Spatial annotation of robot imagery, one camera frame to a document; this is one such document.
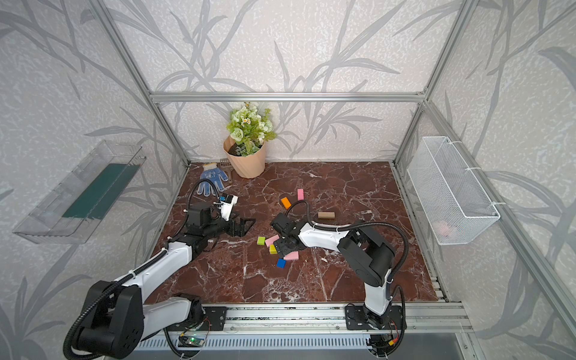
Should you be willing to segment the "natural wood block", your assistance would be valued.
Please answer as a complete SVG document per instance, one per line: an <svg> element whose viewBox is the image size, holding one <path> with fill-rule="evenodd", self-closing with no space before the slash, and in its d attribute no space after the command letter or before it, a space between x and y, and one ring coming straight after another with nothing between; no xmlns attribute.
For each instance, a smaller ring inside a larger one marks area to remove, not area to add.
<svg viewBox="0 0 576 360"><path fill-rule="evenodd" d="M333 211L319 211L317 217L319 219L335 219L335 213Z"/></svg>

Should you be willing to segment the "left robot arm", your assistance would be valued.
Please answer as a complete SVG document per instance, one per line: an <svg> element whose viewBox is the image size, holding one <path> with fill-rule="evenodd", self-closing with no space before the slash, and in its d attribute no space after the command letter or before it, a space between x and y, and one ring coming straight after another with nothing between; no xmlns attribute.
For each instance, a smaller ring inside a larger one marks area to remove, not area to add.
<svg viewBox="0 0 576 360"><path fill-rule="evenodd" d="M181 268L201 255L209 240L246 236L255 219L239 217L233 204L198 202L187 207L184 223L166 247L114 281L90 287L78 318L66 334L66 359L123 359L139 342L178 323L201 326L206 318L200 297L179 294L147 304L150 295Z"/></svg>

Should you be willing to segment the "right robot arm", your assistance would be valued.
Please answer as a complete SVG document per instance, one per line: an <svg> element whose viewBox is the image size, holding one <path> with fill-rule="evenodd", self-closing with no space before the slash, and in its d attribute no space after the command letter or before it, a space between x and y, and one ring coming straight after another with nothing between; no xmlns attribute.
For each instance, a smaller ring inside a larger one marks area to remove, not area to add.
<svg viewBox="0 0 576 360"><path fill-rule="evenodd" d="M395 261L395 249L378 232L378 227L394 230L403 241L402 255ZM278 214L271 228L279 239L274 242L278 255L285 259L288 254L307 248L325 248L337 251L364 282L365 299L362 307L356 307L350 329L384 329L404 320L392 319L391 285L410 252L410 242L399 227L386 222L357 222L345 226L332 226L307 220L293 220L286 214Z"/></svg>

